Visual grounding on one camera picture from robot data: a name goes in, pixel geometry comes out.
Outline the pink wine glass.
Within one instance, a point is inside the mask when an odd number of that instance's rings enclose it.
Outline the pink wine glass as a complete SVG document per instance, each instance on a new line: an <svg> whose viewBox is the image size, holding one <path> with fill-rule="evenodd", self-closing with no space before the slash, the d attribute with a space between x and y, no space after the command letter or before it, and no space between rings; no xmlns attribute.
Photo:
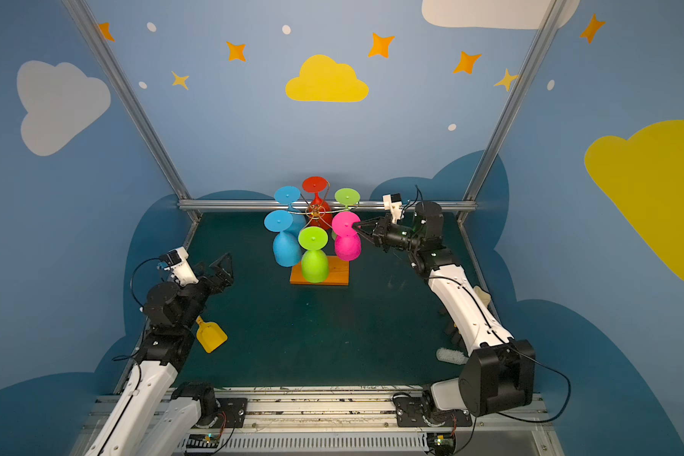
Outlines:
<svg viewBox="0 0 684 456"><path fill-rule="evenodd" d="M359 216L353 212L342 212L332 219L332 229L336 233L334 250L341 260L353 261L361 255L361 238L353 228L359 220Z"/></svg>

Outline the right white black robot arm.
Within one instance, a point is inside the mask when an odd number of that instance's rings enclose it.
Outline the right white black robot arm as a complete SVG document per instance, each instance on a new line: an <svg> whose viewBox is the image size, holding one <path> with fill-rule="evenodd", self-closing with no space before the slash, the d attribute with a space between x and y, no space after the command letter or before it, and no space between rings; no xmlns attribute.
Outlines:
<svg viewBox="0 0 684 456"><path fill-rule="evenodd" d="M486 309L464 268L444 242L445 216L433 201L415 205L411 226L391 213L353 224L373 245L404 251L414 272L439 298L467 349L461 374L429 387L432 409L466 410L475 417L506 412L531 403L536 353L517 340Z"/></svg>

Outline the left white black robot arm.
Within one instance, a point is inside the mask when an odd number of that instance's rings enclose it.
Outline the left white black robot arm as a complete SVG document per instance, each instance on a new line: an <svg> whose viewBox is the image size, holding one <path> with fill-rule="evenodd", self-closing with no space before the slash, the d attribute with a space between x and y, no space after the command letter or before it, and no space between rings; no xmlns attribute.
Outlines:
<svg viewBox="0 0 684 456"><path fill-rule="evenodd" d="M226 429L233 416L208 383L172 386L195 342L212 352L227 339L201 315L209 296L233 285L232 257L225 254L205 270L191 267L180 247L156 261L168 278L150 289L141 306L148 328L129 357L131 374L89 455L171 455L191 429Z"/></svg>

